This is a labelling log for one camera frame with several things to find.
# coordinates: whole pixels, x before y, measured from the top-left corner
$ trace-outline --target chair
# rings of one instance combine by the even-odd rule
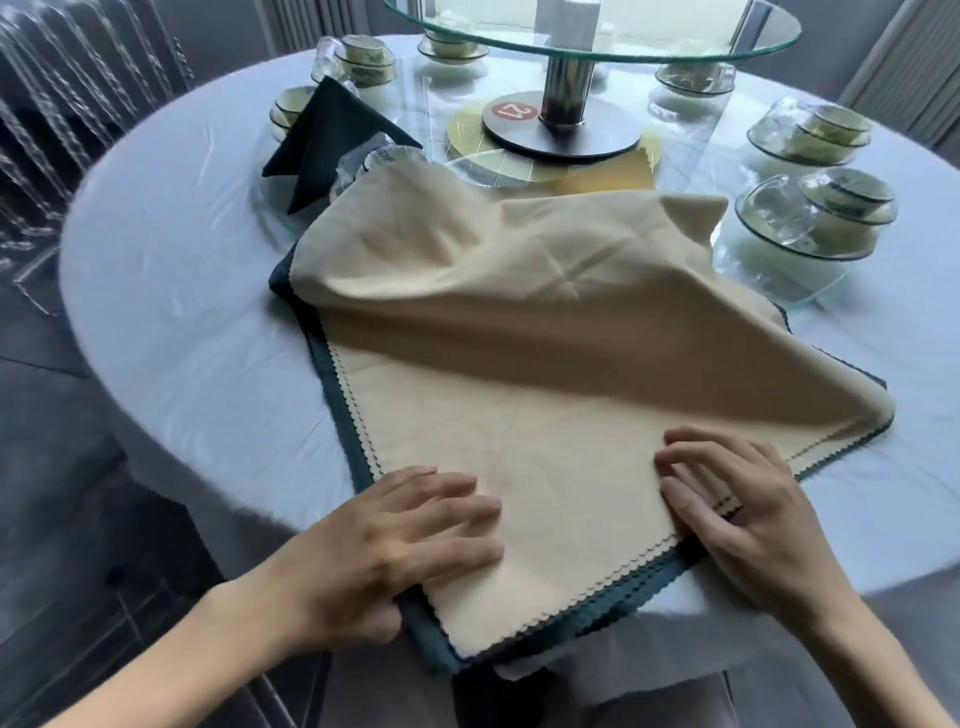
[[[62,312],[60,227],[86,171],[195,85],[154,0],[0,14],[0,285]]]

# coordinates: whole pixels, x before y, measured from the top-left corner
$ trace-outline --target red circular sticker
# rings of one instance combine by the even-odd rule
[[[490,110],[501,119],[507,119],[508,121],[526,121],[540,113],[537,107],[524,104],[522,101],[506,101],[497,104]]]

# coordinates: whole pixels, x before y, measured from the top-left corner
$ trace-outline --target hand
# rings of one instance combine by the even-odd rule
[[[497,562],[489,537],[444,534],[500,513],[477,496],[476,477],[414,467],[384,475],[256,569],[221,589],[242,628],[274,644],[277,661],[299,652],[386,643],[400,629],[393,597],[437,577]]]
[[[757,607],[796,633],[861,603],[813,506],[772,446],[692,425],[667,430],[664,441],[654,456],[666,473],[664,499]],[[735,524],[691,487],[689,470],[675,466],[703,467],[724,480],[743,506]]]

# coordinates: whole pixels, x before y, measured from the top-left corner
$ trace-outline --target person's left hand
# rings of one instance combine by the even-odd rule
[[[426,467],[384,475],[259,567],[218,587],[219,604],[245,629],[266,630],[278,659],[389,642],[400,629],[394,596],[503,555],[491,537],[444,534],[500,513],[498,498],[474,494],[476,482]]]

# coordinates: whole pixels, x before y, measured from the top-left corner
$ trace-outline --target cloth napkin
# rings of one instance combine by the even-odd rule
[[[378,132],[396,144],[422,148],[390,119],[324,76],[262,174],[298,176],[287,209],[292,215],[325,197],[336,182],[340,157]]]
[[[482,189],[398,162],[338,198],[271,280],[358,491],[427,463],[503,499],[499,565],[400,600],[450,671],[610,624],[704,555],[660,498],[668,427],[769,441],[804,476],[893,419],[880,383],[713,272],[726,201],[567,187]],[[701,486],[737,508],[718,479]]]

